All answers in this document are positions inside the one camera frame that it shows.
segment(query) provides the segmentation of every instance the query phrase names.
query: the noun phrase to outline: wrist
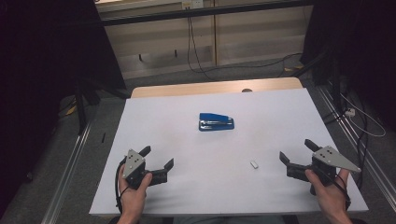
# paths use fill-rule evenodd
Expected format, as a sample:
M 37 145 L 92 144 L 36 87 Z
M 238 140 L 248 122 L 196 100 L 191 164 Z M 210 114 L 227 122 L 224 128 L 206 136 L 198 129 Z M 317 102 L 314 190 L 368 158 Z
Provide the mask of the wrist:
M 328 215 L 327 218 L 330 220 L 332 224 L 352 224 L 347 212 Z
M 118 224 L 136 224 L 139 221 L 139 217 L 133 214 L 122 214 Z

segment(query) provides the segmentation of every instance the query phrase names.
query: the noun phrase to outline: cable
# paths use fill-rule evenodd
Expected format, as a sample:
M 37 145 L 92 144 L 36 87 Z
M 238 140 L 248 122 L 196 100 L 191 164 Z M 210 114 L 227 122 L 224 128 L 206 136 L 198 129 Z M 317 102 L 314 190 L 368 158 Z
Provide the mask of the cable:
M 121 196 L 122 196 L 122 193 L 123 192 L 125 192 L 125 190 L 127 190 L 127 189 L 125 189 L 125 190 L 123 190 L 122 191 L 122 193 L 121 193 L 121 195 L 119 196 L 119 173 L 120 173 L 120 169 L 121 169 L 121 166 L 123 165 L 123 164 L 125 164 L 125 162 L 126 162 L 126 157 L 124 157 L 124 159 L 122 160 L 122 161 L 120 161 L 120 164 L 119 164 L 119 166 L 117 167 L 117 172 L 116 172 L 116 183 L 115 183 L 115 188 L 116 188 L 116 202 L 117 202 L 117 207 L 119 208 L 119 210 L 120 210 L 120 213 L 122 214 L 122 203 L 121 203 Z
M 283 59 L 282 59 L 282 72 L 277 77 L 281 77 L 283 75 L 283 73 L 285 72 L 285 60 L 291 58 L 292 56 L 301 55 L 301 54 L 302 53 L 295 53 L 295 54 L 289 54 L 289 55 L 286 55 L 285 57 L 283 57 Z
M 369 119 L 371 119 L 378 127 L 380 127 L 380 128 L 382 129 L 383 133 L 382 133 L 382 134 L 373 134 L 373 133 L 369 133 L 369 132 L 363 130 L 363 128 L 361 128 L 359 125 L 357 125 L 357 124 L 352 120 L 352 118 L 349 116 L 349 120 L 351 121 L 351 123 L 354 124 L 358 129 L 360 129 L 361 131 L 363 131 L 363 132 L 365 132 L 365 133 L 367 133 L 367 134 L 370 134 L 370 135 L 373 136 L 373 137 L 383 137 L 383 136 L 385 136 L 385 134 L 387 134 L 387 131 L 384 129 L 384 127 L 382 127 L 382 125 L 379 124 L 375 119 L 373 119 L 373 118 L 370 117 L 368 114 L 366 114 L 366 113 L 364 113 L 362 110 L 360 110 L 357 106 L 355 106 L 355 105 L 352 104 L 350 101 L 348 101 L 348 99 L 347 99 L 343 94 L 341 94 L 341 96 L 342 96 L 350 105 L 352 105 L 353 107 L 355 107 L 355 109 L 359 110 L 363 115 L 365 115 L 365 116 L 367 116 Z
M 325 172 L 323 172 L 322 170 L 320 170 L 318 167 L 312 166 L 312 168 L 313 168 L 313 170 L 316 171 L 316 172 L 321 172 L 322 175 L 324 175 L 328 180 L 330 180 L 330 181 L 332 182 L 332 184 L 334 184 L 339 190 L 341 190 L 341 192 L 344 194 L 344 197 L 346 198 L 346 210 L 347 210 L 348 207 L 349 207 L 350 204 L 351 204 L 350 197 L 349 197 L 349 195 L 347 194 L 347 188 L 344 189 L 343 187 L 341 187 L 341 186 L 335 181 L 335 179 L 332 179 L 331 177 L 329 177 Z M 346 185 L 346 182 L 343 180 L 343 178 L 340 177 L 340 179 L 341 179 L 342 182 L 345 184 L 345 186 L 347 186 L 347 185 Z
M 192 69 L 191 64 L 190 64 L 190 42 L 191 42 L 191 37 L 192 37 L 192 43 L 193 43 L 193 45 L 194 45 L 195 57 L 196 57 L 196 59 L 197 59 L 199 68 L 200 68 L 200 70 L 201 70 L 200 73 L 204 73 L 204 75 L 205 75 L 208 79 L 210 79 L 210 80 L 212 80 L 212 81 L 217 81 L 217 80 L 211 78 L 210 76 L 208 76 L 208 75 L 206 74 L 206 72 L 204 71 L 204 69 L 203 69 L 202 66 L 201 66 L 201 63 L 199 62 L 198 53 L 197 53 L 197 48 L 196 48 L 196 46 L 195 46 L 194 32 L 193 32 L 193 28 L 192 28 L 192 21 L 191 21 L 191 18 L 190 18 L 190 17 L 188 17 L 187 20 L 188 20 L 188 22 L 189 22 L 189 49 L 188 49 L 188 51 L 187 51 L 187 61 L 188 61 L 188 63 L 189 63 L 189 67 L 190 67 L 190 69 L 191 69 L 192 72 L 196 72 L 195 70 Z
M 199 61 L 199 58 L 198 58 L 198 54 L 197 54 L 197 51 L 196 51 L 196 45 L 195 45 L 194 33 L 193 33 L 193 27 L 192 27 L 192 21 L 191 21 L 191 18 L 190 18 L 190 17 L 188 17 L 188 22 L 189 22 L 189 48 L 188 48 L 188 53 L 187 53 L 187 61 L 188 61 L 188 64 L 189 64 L 189 68 L 190 68 L 190 70 L 191 70 L 192 72 L 194 72 L 194 73 L 203 73 L 203 74 L 204 74 L 208 79 L 210 79 L 210 80 L 218 81 L 218 80 L 213 79 L 212 77 L 209 77 L 209 76 L 206 74 L 206 73 L 208 73 L 208 72 L 212 72 L 212 71 L 215 71 L 215 70 L 228 69 L 228 68 L 262 68 L 262 67 L 267 67 L 267 66 L 275 65 L 275 64 L 277 64 L 277 63 L 283 63 L 283 62 L 285 62 L 286 59 L 288 59 L 288 58 L 290 58 L 290 57 L 292 57 L 292 56 L 301 55 L 301 54 L 302 54 L 302 53 L 293 53 L 293 54 L 289 54 L 289 55 L 286 55 L 285 57 L 283 57 L 283 59 L 281 59 L 281 60 L 279 60 L 279 61 L 277 61 L 277 62 L 268 63 L 268 64 L 263 64 L 263 65 L 235 65 L 235 66 L 226 66 L 226 67 L 215 67 L 215 68 L 210 68 L 210 69 L 204 70 L 204 69 L 202 68 L 201 64 L 200 64 L 200 61 Z M 195 69 L 193 69 L 193 68 L 191 67 L 191 62 L 190 62 L 190 50 L 191 50 L 191 45 L 190 45 L 190 43 L 191 43 L 191 39 L 192 39 L 192 43 L 193 43 L 193 45 L 194 45 L 195 57 L 196 57 L 196 59 L 197 59 L 198 65 L 199 65 L 199 69 L 198 69 L 198 70 L 195 70 Z

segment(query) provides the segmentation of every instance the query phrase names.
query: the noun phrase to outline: table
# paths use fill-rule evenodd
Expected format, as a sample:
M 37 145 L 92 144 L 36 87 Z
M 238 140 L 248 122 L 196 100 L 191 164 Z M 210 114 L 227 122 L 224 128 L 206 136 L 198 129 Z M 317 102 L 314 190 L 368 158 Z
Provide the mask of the table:
M 191 89 L 192 95 L 180 96 L 188 87 L 197 89 Z M 239 93 L 243 89 L 253 92 Z M 234 118 L 235 129 L 201 133 L 199 112 L 224 112 Z M 168 183 L 148 188 L 147 216 L 319 211 L 316 198 L 309 194 L 310 184 L 286 177 L 286 167 L 278 159 L 283 151 L 292 162 L 310 163 L 312 152 L 304 146 L 305 138 L 335 148 L 308 92 L 296 78 L 138 88 L 125 106 L 90 214 L 118 213 L 107 203 L 114 197 L 108 183 L 113 182 L 127 147 L 138 151 L 148 143 L 152 152 L 146 157 L 147 169 L 161 169 L 172 157 L 175 167 Z M 259 164 L 258 169 L 251 167 L 252 160 Z M 348 191 L 352 199 L 349 211 L 368 209 L 352 178 Z
M 155 87 L 139 87 L 132 92 L 132 98 L 152 96 L 177 96 L 193 94 L 213 94 L 225 92 L 276 91 L 301 89 L 303 86 L 296 77 L 281 77 L 267 79 L 205 82 L 192 84 L 179 84 Z

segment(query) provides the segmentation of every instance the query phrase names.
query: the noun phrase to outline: stapler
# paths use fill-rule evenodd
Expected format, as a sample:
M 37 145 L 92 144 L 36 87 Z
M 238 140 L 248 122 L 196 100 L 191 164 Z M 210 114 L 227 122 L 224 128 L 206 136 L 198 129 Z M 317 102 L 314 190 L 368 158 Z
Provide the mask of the stapler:
M 290 163 L 290 160 L 283 152 L 279 153 L 279 159 L 286 165 L 286 175 L 299 180 L 309 182 L 305 175 L 306 169 L 311 169 L 318 175 L 323 186 L 330 186 L 334 184 L 339 188 L 346 197 L 346 209 L 350 206 L 350 198 L 347 195 L 347 189 L 342 188 L 335 182 L 337 177 L 336 168 L 347 169 L 351 172 L 359 173 L 361 168 L 356 166 L 353 162 L 345 158 L 341 153 L 332 147 L 318 147 L 309 139 L 305 139 L 304 144 L 314 153 L 312 155 L 312 163 L 309 165 L 300 165 Z M 314 186 L 311 185 L 311 194 L 316 195 Z
M 200 113 L 198 129 L 201 132 L 231 130 L 234 129 L 233 119 L 224 115 Z

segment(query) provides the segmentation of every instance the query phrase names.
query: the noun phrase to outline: small white object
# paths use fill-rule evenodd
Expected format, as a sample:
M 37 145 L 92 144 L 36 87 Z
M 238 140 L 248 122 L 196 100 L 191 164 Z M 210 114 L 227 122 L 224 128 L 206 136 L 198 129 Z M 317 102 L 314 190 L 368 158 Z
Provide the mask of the small white object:
M 192 4 L 191 1 L 182 1 L 181 2 L 181 9 L 187 10 L 187 9 L 192 9 Z
M 355 116 L 355 109 L 354 108 L 348 108 L 347 111 L 346 111 L 346 115 L 353 118 Z
M 259 168 L 259 165 L 255 161 L 250 162 L 251 166 L 253 166 L 254 169 Z
M 192 8 L 203 8 L 204 7 L 204 0 L 192 0 L 191 1 Z

